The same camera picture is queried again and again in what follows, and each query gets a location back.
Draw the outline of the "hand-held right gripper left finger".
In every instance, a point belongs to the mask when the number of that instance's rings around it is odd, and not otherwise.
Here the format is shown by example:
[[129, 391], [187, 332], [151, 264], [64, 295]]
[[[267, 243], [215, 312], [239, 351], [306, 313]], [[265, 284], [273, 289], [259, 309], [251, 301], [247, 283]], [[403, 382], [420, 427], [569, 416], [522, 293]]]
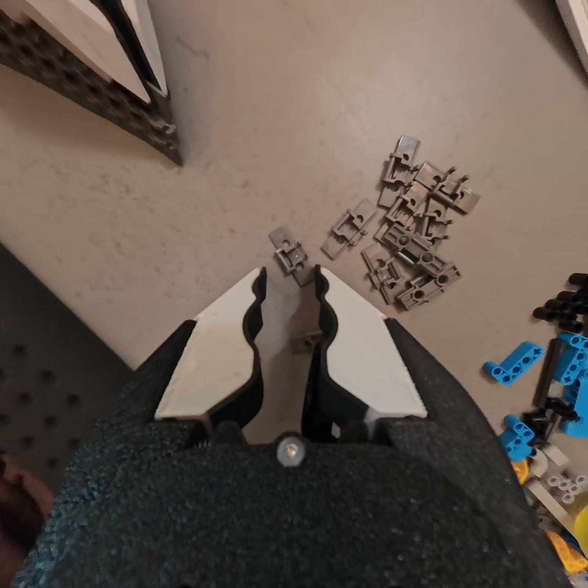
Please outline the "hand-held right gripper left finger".
[[267, 271], [251, 270], [193, 320], [158, 407], [157, 422], [200, 422], [240, 429], [258, 415], [264, 384], [256, 338], [263, 327]]

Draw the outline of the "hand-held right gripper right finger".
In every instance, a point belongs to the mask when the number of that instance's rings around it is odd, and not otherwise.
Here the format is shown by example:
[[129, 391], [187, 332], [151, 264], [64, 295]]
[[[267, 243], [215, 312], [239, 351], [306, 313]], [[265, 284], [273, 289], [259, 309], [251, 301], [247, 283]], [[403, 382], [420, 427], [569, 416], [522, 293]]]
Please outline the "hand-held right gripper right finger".
[[313, 345], [300, 429], [341, 436], [381, 422], [427, 422], [429, 412], [390, 330], [391, 322], [331, 270], [315, 268], [320, 341]]

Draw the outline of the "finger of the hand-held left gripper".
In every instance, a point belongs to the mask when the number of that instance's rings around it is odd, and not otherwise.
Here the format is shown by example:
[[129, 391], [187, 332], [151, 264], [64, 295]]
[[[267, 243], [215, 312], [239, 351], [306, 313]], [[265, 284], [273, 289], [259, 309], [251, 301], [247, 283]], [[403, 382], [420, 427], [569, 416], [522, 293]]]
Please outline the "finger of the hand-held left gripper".
[[164, 64], [153, 25], [148, 1], [135, 1], [136, 18], [134, 28], [153, 74], [153, 83], [162, 95], [168, 95]]
[[32, 20], [108, 82], [144, 103], [151, 99], [112, 25], [90, 1], [15, 1], [18, 16]]

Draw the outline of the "single grey track link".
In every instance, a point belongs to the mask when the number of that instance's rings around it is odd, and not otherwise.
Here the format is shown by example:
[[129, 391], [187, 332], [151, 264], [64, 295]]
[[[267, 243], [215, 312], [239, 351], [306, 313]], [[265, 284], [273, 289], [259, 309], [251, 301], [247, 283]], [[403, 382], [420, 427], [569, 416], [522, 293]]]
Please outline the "single grey track link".
[[280, 226], [269, 234], [275, 246], [275, 256], [284, 275], [294, 278], [300, 287], [313, 281], [314, 266], [310, 263], [302, 242], [295, 239], [286, 226]]

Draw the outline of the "pile of grey links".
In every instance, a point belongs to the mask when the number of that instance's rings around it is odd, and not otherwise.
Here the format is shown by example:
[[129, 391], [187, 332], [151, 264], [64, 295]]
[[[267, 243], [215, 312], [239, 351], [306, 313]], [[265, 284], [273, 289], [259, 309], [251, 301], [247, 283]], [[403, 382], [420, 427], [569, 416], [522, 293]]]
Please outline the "pile of grey links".
[[386, 305], [409, 312], [440, 298], [461, 278], [440, 254], [458, 217], [481, 195], [456, 167], [417, 162], [420, 140], [401, 135], [383, 162], [376, 202], [361, 200], [329, 228], [320, 252], [330, 261], [370, 238], [360, 252], [368, 286]]

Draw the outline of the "grey desk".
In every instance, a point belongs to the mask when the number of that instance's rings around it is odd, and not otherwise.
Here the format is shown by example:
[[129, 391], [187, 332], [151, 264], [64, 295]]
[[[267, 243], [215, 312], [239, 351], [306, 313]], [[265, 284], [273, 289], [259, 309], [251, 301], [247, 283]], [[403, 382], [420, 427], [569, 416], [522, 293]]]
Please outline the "grey desk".
[[[317, 301], [282, 275], [287, 226], [398, 318], [498, 429], [530, 408], [481, 365], [554, 327], [532, 311], [587, 271], [587, 77], [550, 1], [153, 1], [185, 165], [1, 70], [1, 242], [131, 368], [253, 268], [268, 271], [257, 342], [266, 392], [253, 443], [299, 429]], [[408, 313], [369, 289], [362, 239], [329, 261], [329, 228], [401, 135], [417, 161], [481, 195], [440, 250], [462, 278]]]

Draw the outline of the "black perforated pad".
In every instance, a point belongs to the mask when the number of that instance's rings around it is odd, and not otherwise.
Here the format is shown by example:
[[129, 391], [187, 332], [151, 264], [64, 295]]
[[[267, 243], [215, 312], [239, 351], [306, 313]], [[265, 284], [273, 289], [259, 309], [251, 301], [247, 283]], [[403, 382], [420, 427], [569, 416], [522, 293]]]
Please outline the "black perforated pad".
[[133, 373], [1, 246], [1, 449], [56, 493]]

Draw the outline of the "pile of small building bricks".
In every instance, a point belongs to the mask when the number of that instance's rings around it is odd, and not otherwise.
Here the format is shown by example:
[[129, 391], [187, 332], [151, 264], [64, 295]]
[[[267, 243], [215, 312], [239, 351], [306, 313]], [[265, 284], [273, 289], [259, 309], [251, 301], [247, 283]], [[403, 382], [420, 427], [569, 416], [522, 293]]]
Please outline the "pile of small building bricks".
[[560, 291], [534, 309], [532, 319], [558, 328], [546, 348], [522, 342], [482, 371], [511, 386], [540, 360], [532, 407], [506, 415], [498, 439], [549, 545], [573, 587], [587, 587], [587, 549], [572, 535], [569, 505], [587, 493], [587, 469], [578, 469], [552, 440], [556, 431], [587, 440], [587, 274], [573, 273]]

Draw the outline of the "yellow translucent ball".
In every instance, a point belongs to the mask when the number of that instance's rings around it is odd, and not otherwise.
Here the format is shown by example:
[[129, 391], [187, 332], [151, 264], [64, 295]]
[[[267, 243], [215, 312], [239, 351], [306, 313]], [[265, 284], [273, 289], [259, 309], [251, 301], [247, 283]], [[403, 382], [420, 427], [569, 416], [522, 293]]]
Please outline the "yellow translucent ball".
[[577, 495], [575, 501], [569, 505], [569, 516], [572, 519], [572, 535], [583, 550], [587, 549], [587, 493]]

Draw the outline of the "open instruction booklet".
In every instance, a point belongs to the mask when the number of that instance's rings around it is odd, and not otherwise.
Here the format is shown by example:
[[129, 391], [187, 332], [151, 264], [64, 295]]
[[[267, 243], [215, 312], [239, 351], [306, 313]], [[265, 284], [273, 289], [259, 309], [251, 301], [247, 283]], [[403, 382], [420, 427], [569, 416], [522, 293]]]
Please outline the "open instruction booklet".
[[555, 1], [564, 25], [587, 73], [587, 1]]

